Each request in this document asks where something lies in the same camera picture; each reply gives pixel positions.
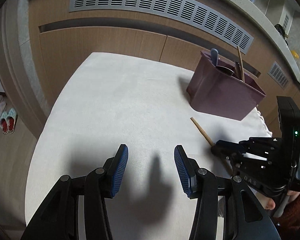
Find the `table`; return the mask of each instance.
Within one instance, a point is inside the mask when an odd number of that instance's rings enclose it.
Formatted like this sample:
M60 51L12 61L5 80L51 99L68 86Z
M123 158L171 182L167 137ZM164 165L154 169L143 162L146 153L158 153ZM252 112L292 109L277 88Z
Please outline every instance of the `table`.
M182 190L175 146L181 144L200 167L228 177L190 117L214 142L271 136L256 109L242 121L194 111L186 93L192 75L147 59L92 53L62 90L36 145L26 185L26 223L61 175L87 175L123 143L129 159L122 185L106 200L114 239L188 239L196 200ZM85 239L82 210L79 216L80 239ZM222 238L219 221L217 239Z

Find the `purple utensil holder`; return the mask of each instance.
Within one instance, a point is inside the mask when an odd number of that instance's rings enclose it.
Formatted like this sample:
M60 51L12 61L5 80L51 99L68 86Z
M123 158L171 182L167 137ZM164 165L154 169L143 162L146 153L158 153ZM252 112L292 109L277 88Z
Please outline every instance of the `purple utensil holder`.
M234 71L219 59L218 65ZM201 113L218 115L241 121L266 96L257 83L246 73L245 82L218 70L210 55L201 51L201 59L186 89L191 107Z

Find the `red sleeve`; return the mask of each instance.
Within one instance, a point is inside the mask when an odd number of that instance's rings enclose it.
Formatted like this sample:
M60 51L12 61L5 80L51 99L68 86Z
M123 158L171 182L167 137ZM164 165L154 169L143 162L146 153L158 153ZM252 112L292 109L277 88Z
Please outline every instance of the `red sleeve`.
M291 238L300 227L300 195L285 207L282 216L276 220L280 223L278 231L281 239Z

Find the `cabinet door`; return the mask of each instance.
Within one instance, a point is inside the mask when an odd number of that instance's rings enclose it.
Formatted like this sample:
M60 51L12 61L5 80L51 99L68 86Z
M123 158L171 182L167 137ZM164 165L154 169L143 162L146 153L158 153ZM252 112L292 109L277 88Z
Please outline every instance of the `cabinet door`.
M188 41L168 36L160 62L194 71L201 58L200 51L203 49Z
M45 73L58 97L92 52L109 52L159 61L166 35L118 27L76 27L40 33Z

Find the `countertop edge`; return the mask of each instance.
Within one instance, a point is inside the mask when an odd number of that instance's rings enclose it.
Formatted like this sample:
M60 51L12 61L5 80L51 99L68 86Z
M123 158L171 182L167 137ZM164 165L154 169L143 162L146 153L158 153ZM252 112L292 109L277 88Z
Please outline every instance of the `countertop edge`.
M268 18L250 0L225 0L235 6L252 20L265 35L272 40L277 49L281 52L286 62L290 66L296 81L300 84L300 70L295 62L287 44L274 28Z

